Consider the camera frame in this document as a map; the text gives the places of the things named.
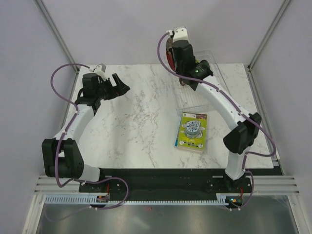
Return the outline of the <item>red floral plate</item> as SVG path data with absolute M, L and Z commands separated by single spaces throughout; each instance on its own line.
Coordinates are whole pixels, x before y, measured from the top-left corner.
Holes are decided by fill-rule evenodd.
M 167 38 L 166 41 L 166 58 L 170 68 L 175 72 L 176 71 L 176 62 L 174 59 L 173 53 L 173 36 Z

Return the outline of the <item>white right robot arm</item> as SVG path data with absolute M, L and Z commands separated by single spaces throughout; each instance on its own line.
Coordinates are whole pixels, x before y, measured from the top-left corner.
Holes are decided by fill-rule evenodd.
M 193 47 L 187 40 L 170 42 L 166 48 L 172 53 L 173 61 L 170 65 L 175 68 L 175 73 L 189 78 L 211 83 L 199 83 L 194 80 L 181 78 L 180 81 L 190 86 L 194 91 L 201 94 L 217 110 L 227 123 L 230 132 L 223 138 L 224 145 L 229 150 L 228 162 L 225 169 L 227 177 L 223 179 L 223 186 L 229 192 L 236 191 L 241 186 L 240 178 L 243 176 L 244 154 L 253 145 L 258 136 L 259 128 L 246 120 L 246 115 L 256 124 L 261 123 L 259 113 L 251 114 L 244 108 L 237 110 L 238 104 L 232 97 L 226 98 L 228 93 L 222 89 L 210 69 L 206 60 L 197 62 L 193 53 Z

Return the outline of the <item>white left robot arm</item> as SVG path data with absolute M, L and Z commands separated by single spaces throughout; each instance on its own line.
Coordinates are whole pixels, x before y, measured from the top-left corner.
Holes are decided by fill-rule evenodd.
M 52 139 L 42 142 L 45 174 L 48 177 L 90 181 L 97 192 L 105 190 L 106 178 L 100 176 L 100 169 L 87 165 L 78 147 L 78 142 L 94 118 L 101 101 L 111 100 L 126 94 L 130 87 L 117 74 L 112 75 L 115 85 L 103 72 L 87 73 L 82 77 L 82 88 L 74 104 L 74 114 Z

